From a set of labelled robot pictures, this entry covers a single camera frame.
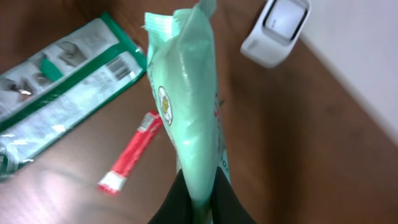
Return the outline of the red snack stick packet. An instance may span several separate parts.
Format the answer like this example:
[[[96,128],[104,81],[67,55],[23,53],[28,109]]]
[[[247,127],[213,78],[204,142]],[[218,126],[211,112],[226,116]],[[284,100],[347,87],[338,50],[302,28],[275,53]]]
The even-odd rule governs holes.
[[[145,114],[140,126],[111,170],[98,182],[98,188],[110,195],[117,195],[145,149],[162,127],[162,118],[155,111]]]

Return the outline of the green white 3M package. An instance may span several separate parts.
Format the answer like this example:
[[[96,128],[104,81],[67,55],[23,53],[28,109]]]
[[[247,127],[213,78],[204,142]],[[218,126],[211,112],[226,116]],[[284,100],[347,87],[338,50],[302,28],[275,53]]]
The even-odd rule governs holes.
[[[137,83],[146,57],[108,13],[1,75],[1,179],[7,180]]]

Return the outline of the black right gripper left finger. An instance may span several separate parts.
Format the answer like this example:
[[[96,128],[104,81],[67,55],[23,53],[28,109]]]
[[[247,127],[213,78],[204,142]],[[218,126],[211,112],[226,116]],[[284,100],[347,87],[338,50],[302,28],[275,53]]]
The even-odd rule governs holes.
[[[192,220],[192,202],[180,169],[163,204],[148,224],[192,224]]]

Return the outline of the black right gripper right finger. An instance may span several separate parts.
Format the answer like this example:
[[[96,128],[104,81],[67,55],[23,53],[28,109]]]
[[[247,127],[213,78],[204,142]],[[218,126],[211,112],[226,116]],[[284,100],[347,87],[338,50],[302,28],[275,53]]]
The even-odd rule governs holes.
[[[217,167],[211,209],[214,224],[256,224],[233,191],[221,167]]]

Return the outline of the white teal wipes packet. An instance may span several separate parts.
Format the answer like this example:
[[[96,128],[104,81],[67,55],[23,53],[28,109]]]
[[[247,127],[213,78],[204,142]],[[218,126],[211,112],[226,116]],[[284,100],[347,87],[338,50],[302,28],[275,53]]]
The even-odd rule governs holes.
[[[221,122],[215,41],[215,0],[171,16],[145,14],[147,76],[192,200],[194,223],[213,223],[210,197],[216,170],[228,171]]]

